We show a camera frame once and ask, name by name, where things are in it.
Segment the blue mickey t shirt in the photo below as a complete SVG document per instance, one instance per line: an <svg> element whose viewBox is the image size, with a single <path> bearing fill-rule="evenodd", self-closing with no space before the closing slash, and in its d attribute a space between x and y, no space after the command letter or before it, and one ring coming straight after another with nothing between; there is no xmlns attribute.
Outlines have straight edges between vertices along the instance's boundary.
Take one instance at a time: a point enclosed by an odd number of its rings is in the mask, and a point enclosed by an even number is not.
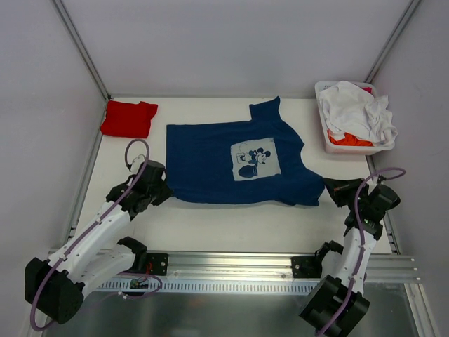
<svg viewBox="0 0 449 337"><path fill-rule="evenodd" d="M248 121L168 125L166 170L175 197L200 204L317 206L323 178L304 165L304 142L282 120L280 104L280 98L251 104Z"/></svg>

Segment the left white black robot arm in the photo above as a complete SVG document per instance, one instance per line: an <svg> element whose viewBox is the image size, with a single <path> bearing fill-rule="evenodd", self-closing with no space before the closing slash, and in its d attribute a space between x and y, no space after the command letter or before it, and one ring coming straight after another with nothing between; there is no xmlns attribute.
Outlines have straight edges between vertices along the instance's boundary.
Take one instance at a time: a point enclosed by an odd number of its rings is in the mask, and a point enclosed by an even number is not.
<svg viewBox="0 0 449 337"><path fill-rule="evenodd" d="M113 187L90 225L44 260L33 258L25 267L25 300L31 304L30 322L36 331L36 313L64 324L80 310L84 300L111 277L129 271L149 272L147 247L132 237L120 239L113 249L101 248L149 206L171 197L166 168L144 161L138 172Z"/></svg>

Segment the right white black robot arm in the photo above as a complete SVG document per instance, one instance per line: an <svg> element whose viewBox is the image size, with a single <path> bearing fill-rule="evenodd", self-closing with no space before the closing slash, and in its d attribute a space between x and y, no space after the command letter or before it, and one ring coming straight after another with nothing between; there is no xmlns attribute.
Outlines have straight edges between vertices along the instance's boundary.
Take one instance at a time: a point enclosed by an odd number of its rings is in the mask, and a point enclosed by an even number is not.
<svg viewBox="0 0 449 337"><path fill-rule="evenodd" d="M315 329L316 336L348 336L370 306L363 296L370 255L383 233L387 211L401 202L376 176L373 188L368 180L324 179L336 206L349 209L341 244L325 242L314 255L314 269L320 282L308 295L299 316Z"/></svg>

